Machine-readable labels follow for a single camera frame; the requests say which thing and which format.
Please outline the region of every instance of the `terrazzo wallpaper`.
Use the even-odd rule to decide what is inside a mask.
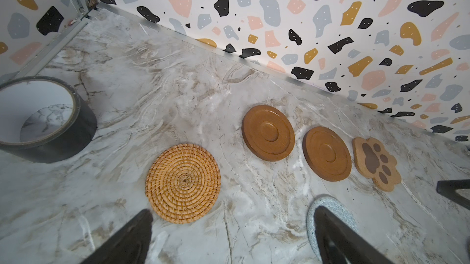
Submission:
[[[470,143],[470,0],[101,1]]]
[[[78,17],[70,0],[0,0],[0,84]]]

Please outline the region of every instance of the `paw print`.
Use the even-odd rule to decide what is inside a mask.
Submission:
[[[376,138],[355,138],[352,140],[354,162],[362,176],[372,179],[374,184],[386,192],[393,191],[401,183],[396,169],[397,160],[385,150],[384,144]]]

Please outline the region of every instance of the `gray marble tabletop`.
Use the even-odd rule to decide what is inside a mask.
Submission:
[[[153,213],[147,263],[320,263],[306,235],[315,198],[330,195],[361,236],[395,263],[469,263],[470,211],[435,191],[469,179],[459,145],[353,103],[317,94],[125,17],[100,11],[46,66],[95,112],[98,130],[79,154],[52,164],[0,152],[0,262],[79,263],[143,208],[152,162],[175,144],[206,148],[220,167],[213,209],[187,225]],[[244,144],[256,104],[290,120],[296,144],[278,162]],[[314,126],[351,140],[381,140],[402,183],[386,193],[353,162],[340,182],[320,179],[302,153]]]

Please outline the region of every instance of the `coaster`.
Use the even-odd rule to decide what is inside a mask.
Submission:
[[[320,259],[320,249],[318,248],[317,237],[315,236],[315,209],[320,206],[326,207],[330,210],[336,217],[338,217],[341,221],[343,221],[350,229],[352,229],[355,233],[359,234],[359,230],[357,229],[356,220],[351,212],[344,207],[337,199],[329,196],[321,197],[316,199],[310,208],[308,209],[307,214],[307,236],[308,241],[310,242],[310,246],[314,250],[315,255]]]
[[[279,161],[294,149],[292,125],[278,109],[258,105],[243,118],[242,134],[248,148],[266,161]]]
[[[401,175],[396,169],[397,160],[385,150],[384,144],[376,138],[355,138],[352,140],[354,163],[365,178],[386,192],[393,191],[401,183]]]
[[[314,127],[305,134],[302,146],[308,165],[322,179],[340,181],[351,173],[349,150],[331,129]]]
[[[176,224],[206,215],[220,192],[220,172],[203,147],[179,144],[164,151],[150,167],[145,195],[161,218]]]

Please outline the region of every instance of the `duct tape roll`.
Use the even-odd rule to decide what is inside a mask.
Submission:
[[[0,149],[32,162],[74,156],[96,132],[96,116],[73,87],[52,77],[0,85]]]

